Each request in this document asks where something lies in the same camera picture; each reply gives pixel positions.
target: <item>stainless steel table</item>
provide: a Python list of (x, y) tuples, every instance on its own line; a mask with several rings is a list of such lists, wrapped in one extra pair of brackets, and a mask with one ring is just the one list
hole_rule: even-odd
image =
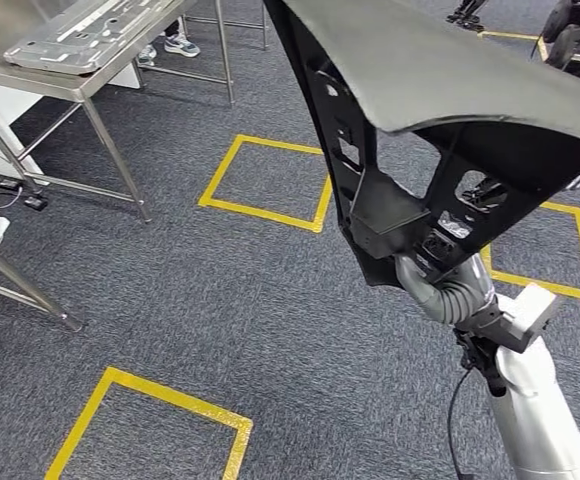
[[(225, 68), (226, 77), (224, 79), (159, 69), (159, 67), (153, 67), (151, 70), (225, 84), (227, 87), (230, 103), (233, 103), (232, 79), (230, 77), (230, 65), (227, 58), (227, 48), (221, 0), (214, 1), (217, 13), (219, 36), (221, 42), (224, 66)], [(125, 161), (119, 152), (105, 125), (104, 125), (104, 122), (99, 116), (97, 109), (95, 108), (91, 97), (128, 64), (134, 65), (138, 76), (141, 78), (141, 75), (138, 75), (136, 63), (135, 62), (136, 56), (144, 46), (156, 38), (168, 25), (174, 22), (180, 15), (196, 3), (196, 0), (172, 0), (168, 7), (164, 8), (159, 12), (159, 15), (151, 19), (149, 24), (147, 24), (144, 30), (141, 31), (141, 34), (124, 46), (112, 60), (104, 65), (103, 68), (88, 76), (74, 76), (26, 69), (11, 65), (3, 59), (3, 52), (7, 48), (14, 45), (21, 38), (30, 34), (44, 24), (47, 20), (58, 15), (68, 6), (76, 2), (76, 0), (0, 0), (0, 86), (11, 87), (75, 103), (75, 105), (71, 106), (67, 111), (62, 114), (58, 120), (55, 121), (21, 152), (12, 151), (12, 149), (9, 148), (8, 144), (1, 137), (0, 149), (8, 162), (17, 169), (21, 178), (26, 181), (27, 187), (34, 193), (40, 193), (41, 187), (33, 180), (40, 180), (51, 184), (58, 184), (94, 194), (134, 202), (138, 206), (144, 220), (149, 222), (150, 221), (150, 216), (145, 206), (144, 197), (132, 179), (132, 176), (130, 174)], [(110, 152), (110, 156), (119, 170), (119, 175), (128, 188), (129, 195), (70, 180), (35, 174), (26, 171), (21, 164), (21, 159), (29, 155), (35, 147), (79, 108), (84, 109), (101, 142)]]

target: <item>table leg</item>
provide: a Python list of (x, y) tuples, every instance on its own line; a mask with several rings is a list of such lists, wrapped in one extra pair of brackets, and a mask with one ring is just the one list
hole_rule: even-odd
[(79, 320), (74, 319), (61, 308), (54, 300), (50, 299), (34, 284), (24, 278), (23, 275), (15, 270), (9, 263), (4, 260), (0, 256), (0, 273), (8, 278), (11, 282), (21, 288), (22, 291), (29, 295), (30, 298), (24, 297), (17, 292), (12, 292), (7, 288), (0, 287), (0, 294), (5, 295), (9, 298), (18, 300), (27, 305), (32, 305), (42, 310), (51, 313), (58, 318), (58, 320), (64, 325), (70, 328), (70, 330), (78, 332), (83, 326), (82, 323)]
[(189, 37), (188, 34), (188, 22), (186, 20), (186, 14), (183, 13), (181, 15), (181, 27), (184, 29), (184, 33), (186, 35), (186, 38)]
[(226, 41), (226, 27), (224, 23), (224, 13), (221, 9), (221, 0), (215, 0), (215, 11), (217, 14), (217, 25), (219, 27), (219, 39), (221, 41), (221, 55), (224, 57), (224, 69), (226, 71), (226, 85), (228, 87), (228, 98), (230, 105), (234, 105), (234, 92), (233, 91), (232, 75), (228, 61), (228, 45)]
[(101, 143), (110, 152), (110, 156), (114, 161), (114, 164), (116, 166), (116, 169), (119, 170), (121, 178), (123, 179), (130, 191), (130, 195), (132, 195), (135, 200), (135, 203), (137, 204), (137, 207), (139, 209), (139, 212), (141, 212), (144, 220), (146, 223), (150, 222), (152, 218), (147, 208), (146, 208), (143, 196), (139, 192), (139, 189), (137, 188), (135, 180), (132, 179), (132, 175), (130, 174), (130, 170), (128, 169), (125, 161), (121, 156), (121, 153), (116, 148), (116, 145), (114, 144), (114, 141), (113, 141), (105, 125), (104, 125), (103, 120), (99, 116), (97, 109), (95, 108), (95, 104), (92, 103), (92, 100), (86, 98), (83, 102), (83, 110), (88, 115), (88, 118), (90, 119), (90, 123), (95, 128)]
[(144, 81), (144, 74), (141, 73), (141, 69), (139, 68), (139, 62), (138, 62), (136, 58), (132, 59), (132, 70), (135, 72), (135, 75), (137, 76), (137, 80), (139, 81), (139, 88), (145, 88), (146, 82)]
[(5, 159), (12, 164), (15, 170), (17, 171), (17, 173), (19, 174), (19, 176), (21, 178), (21, 181), (24, 182), (27, 188), (29, 188), (32, 193), (38, 194), (41, 193), (42, 188), (39, 185), (37, 185), (34, 181), (28, 178), (26, 176), (26, 169), (24, 168), (23, 165), (19, 161), (19, 159), (17, 157), (17, 154), (13, 152), (12, 149), (11, 149), (7, 143), (5, 143), (3, 138), (0, 135), (0, 150), (3, 155), (5, 156)]
[(264, 29), (264, 50), (268, 49), (268, 20), (266, 15), (266, 4), (261, 2), (261, 27)]

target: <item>yellow floor marking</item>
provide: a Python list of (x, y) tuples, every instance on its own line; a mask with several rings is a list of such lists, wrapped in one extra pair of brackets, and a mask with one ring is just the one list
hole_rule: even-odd
[(546, 47), (544, 37), (539, 37), (538, 48), (539, 49), (539, 55), (541, 56), (541, 61), (545, 62), (548, 58), (548, 49)]
[(239, 134), (235, 137), (233, 144), (230, 145), (224, 159), (221, 160), (221, 162), (219, 164), (218, 168), (217, 168), (217, 171), (215, 171), (212, 178), (210, 180), (210, 183), (208, 184), (208, 187), (206, 187), (203, 194), (202, 194), (199, 199), (198, 203), (199, 206), (222, 208), (224, 210), (229, 210), (231, 212), (264, 218), (266, 220), (272, 220), (274, 222), (283, 223), (292, 227), (303, 228), (315, 233), (319, 233), (323, 230), (323, 221), (325, 218), (325, 213), (328, 210), (328, 204), (330, 202), (330, 196), (332, 194), (332, 184), (330, 182), (329, 177), (325, 178), (325, 182), (323, 185), (323, 189), (322, 190), (319, 199), (319, 203), (316, 206), (316, 212), (315, 213), (314, 218), (312, 220), (304, 220), (301, 218), (292, 217), (289, 215), (284, 215), (282, 213), (264, 210), (263, 208), (257, 208), (248, 205), (243, 205), (241, 203), (214, 198), (213, 195), (219, 186), (219, 183), (221, 183), (221, 179), (224, 178), (224, 175), (225, 175), (228, 167), (243, 143), (254, 143), (256, 145), (264, 145), (267, 147), (281, 148), (285, 150), (311, 153), (316, 155), (322, 155), (323, 153), (320, 148)]
[(510, 32), (488, 32), (488, 31), (483, 31), (481, 32), (479, 35), (484, 36), (488, 35), (491, 37), (506, 37), (506, 38), (519, 38), (521, 40), (532, 40), (536, 41), (537, 38), (538, 38), (538, 35), (528, 35), (525, 33), (510, 33)]
[(83, 410), (70, 430), (63, 446), (59, 450), (50, 468), (45, 473), (45, 480), (58, 479), (64, 471), (70, 457), (81, 440), (81, 437), (101, 403), (106, 392), (116, 383), (131, 390), (135, 390), (164, 402), (202, 415), (215, 422), (227, 425), (236, 430), (234, 441), (224, 470), (223, 480), (236, 480), (241, 468), (241, 462), (248, 446), (248, 440), (252, 429), (252, 420), (218, 407), (199, 398), (178, 392), (170, 387), (165, 387), (131, 373), (124, 372), (114, 367), (107, 367), (99, 383), (83, 407)]
[[(575, 220), (577, 223), (577, 230), (579, 233), (580, 238), (580, 208), (572, 207), (569, 205), (562, 205), (553, 202), (545, 202), (541, 205), (543, 208), (547, 208), (550, 210), (555, 210), (557, 212), (569, 213), (575, 216)], [(536, 283), (538, 285), (547, 288), (551, 292), (568, 295), (570, 297), (580, 298), (580, 288), (571, 287), (568, 285), (561, 285), (558, 283), (546, 282), (544, 280), (537, 280), (535, 278), (524, 277), (522, 275), (514, 275), (512, 273), (500, 272), (492, 268), (492, 255), (490, 245), (486, 245), (481, 251), (481, 256), (483, 259), (483, 263), (485, 265), (485, 269), (495, 280), (500, 280), (502, 282), (512, 283), (513, 285), (520, 285), (525, 287), (528, 283)]]

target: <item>person's foot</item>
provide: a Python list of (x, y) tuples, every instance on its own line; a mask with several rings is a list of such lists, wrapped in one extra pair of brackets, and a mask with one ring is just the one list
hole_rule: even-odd
[(194, 58), (201, 53), (199, 47), (188, 41), (184, 33), (165, 37), (163, 48), (168, 53), (178, 53), (188, 58)]
[(137, 55), (137, 61), (139, 65), (146, 65), (148, 67), (154, 66), (154, 58), (156, 56), (156, 50), (151, 43), (146, 45), (141, 50), (141, 53)]

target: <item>gray carpet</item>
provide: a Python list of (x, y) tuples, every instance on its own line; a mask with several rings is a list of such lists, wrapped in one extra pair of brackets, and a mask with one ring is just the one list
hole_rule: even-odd
[[(212, 13), (205, 3), (196, 13)], [(482, 17), (492, 30), (533, 33), (551, 3), (493, 0)], [(418, 6), (442, 18), (455, 5)], [(258, 8), (239, 0), (225, 9), (253, 21)], [(220, 74), (215, 28), (190, 29), (201, 56), (164, 55), (157, 41), (157, 62)], [(230, 30), (232, 109), (221, 86), (151, 72), (144, 92), (106, 87), (96, 96), (150, 200), (153, 224), (143, 225), (132, 205), (59, 188), (48, 190), (42, 213), (7, 210), (12, 225), (0, 251), (88, 325), (72, 335), (0, 298), (0, 479), (42, 477), (107, 366), (252, 419), (241, 479), (455, 478), (445, 419), (461, 352), (405, 294), (365, 286), (334, 204), (321, 234), (196, 205), (236, 134), (317, 145), (271, 37), (262, 52), (258, 33)], [(496, 41), (524, 56), (532, 47)], [(58, 103), (44, 100), (15, 129), (32, 139)], [(415, 143), (379, 138), (387, 169), (421, 191), (435, 159)], [(81, 113), (35, 156), (49, 175), (120, 188)], [(310, 218), (324, 176), (319, 157), (247, 145), (216, 196)], [(555, 201), (580, 206), (580, 192)], [(572, 218), (540, 210), (495, 242), (493, 264), (580, 287), (578, 241)], [(580, 300), (566, 298), (546, 337), (580, 424)], [(455, 430), (464, 470), (512, 478), (477, 376), (459, 396)], [(113, 386), (64, 478), (217, 479), (233, 434)]]

